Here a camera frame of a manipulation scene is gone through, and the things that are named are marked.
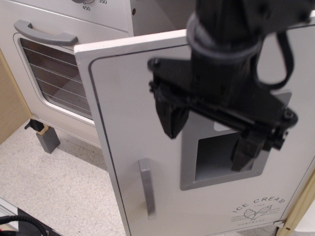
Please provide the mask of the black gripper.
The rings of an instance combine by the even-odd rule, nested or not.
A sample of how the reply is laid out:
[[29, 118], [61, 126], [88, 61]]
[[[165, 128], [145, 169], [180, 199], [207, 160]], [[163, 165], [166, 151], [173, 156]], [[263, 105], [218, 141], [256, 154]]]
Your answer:
[[152, 58], [150, 91], [165, 134], [175, 139], [184, 128], [189, 112], [196, 112], [240, 132], [232, 152], [234, 172], [256, 168], [272, 148], [281, 149], [297, 114], [271, 92], [289, 81], [294, 59], [290, 44], [279, 43], [286, 69], [275, 84], [259, 80], [260, 53], [235, 62], [216, 62], [192, 52], [189, 60]]

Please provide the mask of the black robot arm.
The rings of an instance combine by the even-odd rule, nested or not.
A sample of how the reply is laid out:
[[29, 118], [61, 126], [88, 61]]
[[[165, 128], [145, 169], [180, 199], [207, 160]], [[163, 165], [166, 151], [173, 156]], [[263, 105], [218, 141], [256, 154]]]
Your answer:
[[[172, 139], [190, 111], [241, 133], [232, 170], [251, 166], [262, 150], [280, 149], [297, 115], [271, 94], [289, 81], [294, 58], [286, 31], [307, 23], [312, 0], [199, 0], [187, 24], [190, 60], [154, 58], [150, 91], [164, 132]], [[264, 39], [275, 33], [285, 78], [259, 80], [257, 66]]]

